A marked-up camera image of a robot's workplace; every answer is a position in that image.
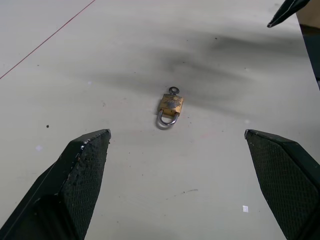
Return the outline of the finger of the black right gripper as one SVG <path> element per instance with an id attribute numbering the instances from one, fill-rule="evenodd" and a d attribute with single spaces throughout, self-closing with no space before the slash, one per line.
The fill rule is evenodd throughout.
<path id="1" fill-rule="evenodd" d="M 278 11 L 275 13 L 271 21 L 267 24 L 267 27 L 272 28 L 284 22 L 286 19 L 288 19 L 290 16 L 304 7 L 305 0 L 285 0 Z"/>

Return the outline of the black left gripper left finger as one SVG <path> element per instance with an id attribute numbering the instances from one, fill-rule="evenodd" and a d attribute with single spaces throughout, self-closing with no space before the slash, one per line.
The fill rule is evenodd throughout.
<path id="1" fill-rule="evenodd" d="M 70 141 L 0 229 L 2 240 L 83 240 L 99 197 L 111 132 Z"/>

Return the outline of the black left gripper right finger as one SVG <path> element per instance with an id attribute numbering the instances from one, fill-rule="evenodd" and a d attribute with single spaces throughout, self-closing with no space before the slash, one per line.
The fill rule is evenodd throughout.
<path id="1" fill-rule="evenodd" d="M 245 131 L 261 192 L 288 240 L 320 238 L 320 165 L 297 142 Z"/>

